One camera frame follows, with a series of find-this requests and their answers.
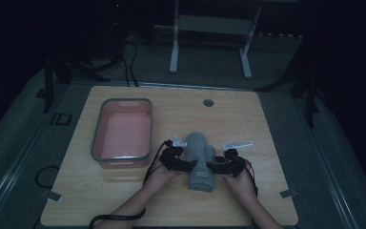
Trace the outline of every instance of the gray carpet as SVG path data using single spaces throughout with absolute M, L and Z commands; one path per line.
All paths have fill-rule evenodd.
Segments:
M 138 44 L 138 55 L 133 72 L 141 86 L 156 83 L 236 90 L 251 90 L 277 80 L 284 74 L 299 44 L 299 40 L 293 38 L 258 36 L 249 55 L 254 79 L 246 80 L 235 49 L 202 48 L 190 42 L 183 43 L 178 73 L 171 75 L 168 72 L 170 44 L 163 40 L 152 45 L 138 40 L 134 42 Z M 125 55 L 128 61 L 132 60 L 133 54 L 133 47 L 127 46 Z M 102 74 L 112 79 L 108 85 L 125 85 L 122 66 Z M 6 192 L 7 196 L 1 199 L 0 228 L 33 228 L 38 222 L 46 203 L 40 195 L 46 189 L 39 187 L 34 177 L 46 166 L 60 166 L 88 92 L 97 84 L 83 77 L 75 77 L 70 86 L 56 84 L 51 112 L 42 114 L 44 100 L 34 97 L 44 86 L 43 74 L 40 73 L 10 107 L 0 122 L 0 181 L 17 157 L 25 154 L 25 150 L 27 156 L 11 192 Z M 305 124 L 302 117 L 305 101 L 289 97 L 291 85 L 289 83 L 259 95 L 285 177 L 290 188 L 299 192 L 294 197 L 299 216 L 297 227 L 366 228 L 366 177 L 353 150 L 336 119 L 319 100 L 316 101 L 320 113 L 314 116 L 315 128 L 311 130 Z M 54 114 L 72 115 L 70 125 L 51 124 Z M 322 152 L 349 204 L 355 225 L 345 225 L 339 214 L 334 199 L 336 195 L 330 189 L 325 169 L 320 163 L 319 153 Z M 55 176 L 55 170 L 47 170 L 42 182 L 52 184 Z M 45 227 L 37 223 L 35 228 Z

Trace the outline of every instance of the wire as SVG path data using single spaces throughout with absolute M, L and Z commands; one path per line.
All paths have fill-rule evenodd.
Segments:
M 254 176 L 254 167 L 252 166 L 252 163 L 249 160 L 245 159 L 245 161 L 251 167 L 252 173 L 251 173 L 251 171 L 246 166 L 245 166 L 245 170 L 246 170 L 246 172 L 248 172 L 248 175 L 251 177 L 251 181 L 254 184 L 254 192 L 255 192 L 256 196 L 258 196 L 258 188 L 256 186 L 255 176 Z
M 108 74 L 108 73 L 111 73 L 111 72 L 113 72 L 114 70 L 116 70 L 119 66 L 120 66 L 120 64 L 117 64 L 117 66 L 112 67 L 111 69 L 109 69 L 108 71 L 106 71 L 106 72 L 104 72 L 104 73 L 101 73 L 100 75 L 104 76 L 104 75 L 106 75 L 106 74 Z
M 144 210 L 142 210 L 141 213 L 139 213 L 138 215 L 135 216 L 118 216 L 118 215 L 99 215 L 94 217 L 93 219 L 91 219 L 91 223 L 89 224 L 89 229 L 92 229 L 94 226 L 94 223 L 97 222 L 98 220 L 137 220 L 137 219 L 141 219 L 146 212 L 146 208 L 144 208 Z
M 35 177 L 34 177 L 34 181 L 35 181 L 35 183 L 36 183 L 39 187 L 41 187 L 41 188 L 46 188 L 46 189 L 50 189 L 50 188 L 52 188 L 52 185 L 45 185 L 45 184 L 41 183 L 41 182 L 40 182 L 40 180 L 39 180 L 40 175 L 41 175 L 43 172 L 45 172 L 46 170 L 48 170 L 48 169 L 55 169 L 55 170 L 59 171 L 59 168 L 58 168 L 58 167 L 56 167 L 56 166 L 53 166 L 53 165 L 49 165 L 49 166 L 46 166 L 46 167 L 44 167 L 43 169 L 41 169 L 41 170 L 40 170 L 40 171 L 35 175 Z
M 132 42 L 130 42 L 130 41 L 126 41 L 126 44 L 129 44 L 129 45 L 133 46 L 133 47 L 134 47 L 134 50 L 135 50 L 134 55 L 133 55 L 133 57 L 132 57 L 132 62 L 131 62 L 131 64 L 130 64 L 130 66 L 128 66 L 128 65 L 127 65 L 127 60 L 126 60 L 126 58 L 124 57 L 124 55 L 122 55 L 122 56 L 121 56 L 121 60 L 123 61 L 124 68 L 125 68 L 125 72 L 126 72 L 126 82 L 127 82 L 127 86 L 128 86 L 128 87 L 130 87 L 130 80 L 129 80 L 129 74 L 130 74 L 130 75 L 131 75 L 131 77 L 132 77 L 132 82 L 133 82 L 134 86 L 138 88 L 138 87 L 139 87 L 139 84 L 138 84 L 138 82 L 136 81 L 135 76 L 134 76 L 133 71 L 132 71 L 132 65 L 133 65 L 133 63 L 134 63 L 134 61 L 135 61 L 135 58 L 136 58 L 136 56 L 137 56 L 138 49 L 137 49 L 137 47 L 136 47 Z
M 166 141 L 164 141 L 160 146 L 159 146 L 159 149 L 157 150 L 157 152 L 156 152 L 156 154 L 155 154 L 155 157 L 153 158 L 153 161 L 152 161 L 152 163 L 151 163 L 151 165 L 150 165 L 150 167 L 148 168 L 148 170 L 147 170 L 147 174 L 145 175 L 145 177 L 144 177 L 144 184 L 145 184 L 145 182 L 147 182 L 147 179 L 150 177 L 150 175 L 155 171 L 155 170 L 157 170 L 160 166 L 158 166 L 158 167 L 156 167 L 154 170 L 153 170 L 153 165 L 155 164 L 155 162 L 156 162 L 156 159 L 158 158 L 158 156 L 159 156 L 159 153 L 160 153 L 160 151 L 162 150 L 162 148 L 163 148 L 163 146 L 164 145 L 166 145 Z
M 31 228 L 31 229 L 35 229 L 35 228 L 37 228 L 37 226 L 38 226 L 38 225 L 40 225 L 40 221 L 41 221 L 41 217 L 39 217 L 39 218 L 37 219 L 37 221 L 34 223 L 34 225 L 32 226 L 32 228 Z
M 151 170 L 151 172 L 150 172 L 150 176 L 153 174 L 153 172 L 155 172 L 157 169 L 159 169 L 160 167 L 162 167 L 163 166 L 163 163 L 162 164 L 160 164 L 160 165 L 158 165 L 158 167 L 156 167 L 156 168 L 154 168 L 153 170 Z

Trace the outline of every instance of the black strap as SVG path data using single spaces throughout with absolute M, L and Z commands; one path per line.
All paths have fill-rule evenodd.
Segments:
M 154 169 L 154 168 L 153 168 L 153 165 L 155 164 L 156 159 L 158 158 L 159 153 L 160 153 L 160 151 L 162 150 L 163 146 L 165 146 L 166 144 L 168 144 L 168 141 L 164 141 L 164 142 L 159 146 L 159 149 L 157 150 L 157 152 L 156 152 L 156 154 L 155 154 L 155 157 L 153 158 L 153 161 L 152 161 L 152 163 L 151 163 L 150 167 L 148 167 L 147 173 L 145 174 L 144 182 L 143 182 L 144 184 L 145 184 L 145 182 L 147 182 L 147 179 L 150 177 L 150 175 L 153 173 L 153 171 L 157 169 L 157 168 L 156 168 L 156 169 Z
M 145 209 L 142 210 L 142 212 L 140 214 L 135 215 L 135 216 L 99 215 L 99 216 L 96 216 L 93 219 L 91 219 L 91 223 L 89 224 L 89 229 L 92 229 L 94 224 L 98 220 L 122 220 L 122 221 L 137 220 L 137 219 L 141 219 L 144 215 L 145 215 Z

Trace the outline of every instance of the pink plastic tray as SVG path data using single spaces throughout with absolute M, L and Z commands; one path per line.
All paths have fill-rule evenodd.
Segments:
M 91 156 L 105 169 L 144 167 L 151 150 L 149 99 L 109 99 L 102 105 Z

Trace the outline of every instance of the metal stand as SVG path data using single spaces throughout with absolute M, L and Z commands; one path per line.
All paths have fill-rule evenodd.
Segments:
M 53 102 L 53 89 L 52 89 L 52 66 L 51 66 L 51 59 L 47 57 L 44 63 L 45 67 L 45 90 L 44 90 L 44 96 L 46 100 L 46 104 L 44 107 L 44 114 L 46 114 Z
M 204 31 L 247 35 L 246 44 L 243 48 L 239 49 L 239 54 L 245 78 L 252 78 L 251 67 L 249 65 L 247 54 L 254 37 L 254 30 L 261 13 L 261 7 L 257 7 L 253 20 L 243 20 L 179 14 L 179 0 L 175 0 L 174 3 L 173 48 L 171 66 L 169 68 L 170 73 L 177 73 L 179 31 Z

